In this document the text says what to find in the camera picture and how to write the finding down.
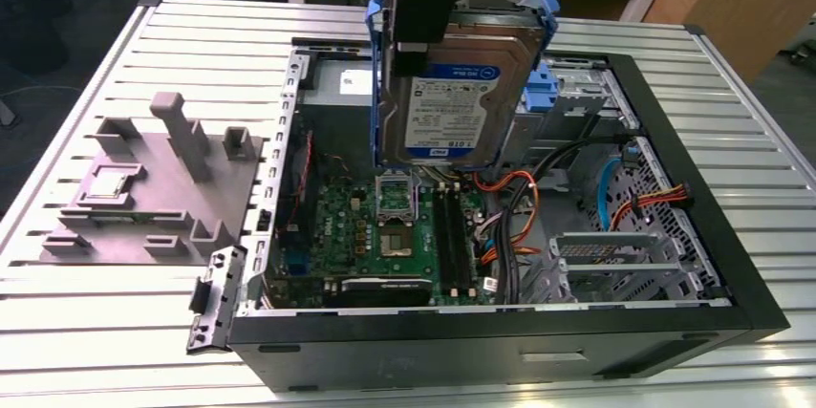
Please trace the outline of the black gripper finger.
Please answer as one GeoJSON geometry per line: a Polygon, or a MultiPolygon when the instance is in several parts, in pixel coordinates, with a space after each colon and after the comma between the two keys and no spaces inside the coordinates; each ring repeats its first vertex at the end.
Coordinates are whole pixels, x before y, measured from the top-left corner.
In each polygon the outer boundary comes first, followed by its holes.
{"type": "Polygon", "coordinates": [[[396,76],[422,72],[433,44],[442,41],[456,0],[390,0],[389,67],[396,76]]]}

